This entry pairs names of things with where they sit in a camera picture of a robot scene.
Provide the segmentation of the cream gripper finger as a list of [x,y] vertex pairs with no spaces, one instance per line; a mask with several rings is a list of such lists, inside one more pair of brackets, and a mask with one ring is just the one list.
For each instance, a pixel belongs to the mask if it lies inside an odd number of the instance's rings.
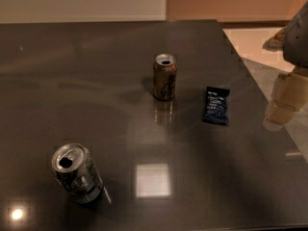
[[308,102],[308,69],[296,66],[279,73],[265,112],[265,126],[284,126]]
[[268,40],[269,47],[282,47],[284,45],[284,38],[286,35],[286,28],[279,30],[273,37]]

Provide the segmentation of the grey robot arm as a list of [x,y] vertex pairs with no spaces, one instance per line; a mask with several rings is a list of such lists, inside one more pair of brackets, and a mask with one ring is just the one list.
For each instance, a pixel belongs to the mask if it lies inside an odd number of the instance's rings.
[[282,41],[283,58],[294,69],[275,79],[263,121],[270,131],[278,131],[308,102],[308,2],[287,24]]

